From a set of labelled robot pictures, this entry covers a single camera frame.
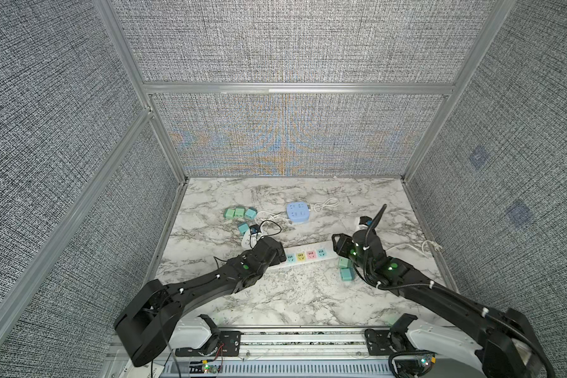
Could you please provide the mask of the long white power strip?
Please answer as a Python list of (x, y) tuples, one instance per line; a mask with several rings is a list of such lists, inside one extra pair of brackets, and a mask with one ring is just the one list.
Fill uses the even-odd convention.
[(339, 256), (332, 248), (332, 242), (311, 243), (283, 249), (286, 260), (269, 270), (284, 269), (315, 262), (337, 259)]

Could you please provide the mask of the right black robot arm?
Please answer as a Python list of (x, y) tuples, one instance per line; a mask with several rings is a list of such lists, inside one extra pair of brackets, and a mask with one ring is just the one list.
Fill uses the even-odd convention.
[(352, 236), (332, 236), (333, 250), (351, 260), (362, 280), (378, 291), (415, 302), (453, 324), (450, 332), (438, 331), (405, 314), (389, 331), (393, 353), (389, 368), (401, 356), (442, 354), (487, 377), (537, 377), (555, 375), (527, 317), (514, 309), (505, 312), (467, 299), (436, 283), (410, 263), (390, 257), (375, 231), (362, 229)]

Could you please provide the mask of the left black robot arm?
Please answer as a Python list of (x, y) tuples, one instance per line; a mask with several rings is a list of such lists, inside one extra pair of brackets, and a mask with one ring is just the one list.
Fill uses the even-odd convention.
[(287, 260), (282, 243), (272, 237), (228, 259), (223, 266), (182, 283), (151, 280), (122, 310), (114, 329), (132, 365), (156, 359), (168, 345), (178, 321), (208, 302), (254, 286), (271, 266)]

